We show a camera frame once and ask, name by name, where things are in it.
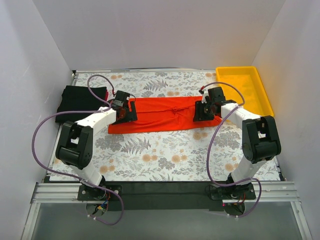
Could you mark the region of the orange t-shirt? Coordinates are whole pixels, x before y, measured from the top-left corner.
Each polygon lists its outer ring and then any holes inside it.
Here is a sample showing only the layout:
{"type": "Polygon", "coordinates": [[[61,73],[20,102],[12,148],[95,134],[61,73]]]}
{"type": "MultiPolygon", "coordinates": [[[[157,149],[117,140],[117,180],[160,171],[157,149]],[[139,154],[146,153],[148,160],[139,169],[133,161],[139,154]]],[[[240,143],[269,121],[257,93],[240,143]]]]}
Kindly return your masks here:
{"type": "Polygon", "coordinates": [[[137,98],[134,101],[137,120],[109,125],[108,133],[169,132],[218,126],[222,121],[218,116],[213,120],[193,121],[195,103],[201,99],[200,96],[137,98]]]}

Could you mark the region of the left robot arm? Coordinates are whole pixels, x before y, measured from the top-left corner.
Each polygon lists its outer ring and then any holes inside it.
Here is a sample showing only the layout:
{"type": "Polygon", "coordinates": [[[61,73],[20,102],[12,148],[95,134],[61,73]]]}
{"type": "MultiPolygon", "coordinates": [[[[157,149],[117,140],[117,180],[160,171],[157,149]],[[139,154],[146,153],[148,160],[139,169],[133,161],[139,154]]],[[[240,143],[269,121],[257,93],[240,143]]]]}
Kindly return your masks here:
{"type": "Polygon", "coordinates": [[[67,121],[62,125],[55,157],[69,166],[85,185],[85,192],[96,200],[103,199],[106,191],[101,187],[105,178],[91,162],[94,153],[94,136],[112,124],[129,123],[138,120],[135,102],[130,93],[118,90],[108,101],[111,109],[100,107],[89,116],[76,122],[67,121]]]}

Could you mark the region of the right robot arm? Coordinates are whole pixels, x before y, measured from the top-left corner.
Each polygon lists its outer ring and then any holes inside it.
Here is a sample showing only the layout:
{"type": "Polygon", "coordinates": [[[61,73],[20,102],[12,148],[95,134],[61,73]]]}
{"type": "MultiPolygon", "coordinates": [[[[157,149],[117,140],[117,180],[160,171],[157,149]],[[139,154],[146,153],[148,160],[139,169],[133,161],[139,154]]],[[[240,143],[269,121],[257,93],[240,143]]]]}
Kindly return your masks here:
{"type": "Polygon", "coordinates": [[[260,116],[243,108],[234,100],[227,100],[222,87],[199,90],[202,99],[195,102],[194,122],[220,117],[231,120],[242,131],[243,157],[223,183],[213,181],[207,187],[213,200],[255,198],[252,185],[258,170],[281,153],[281,143],[273,116],[260,116]]]}

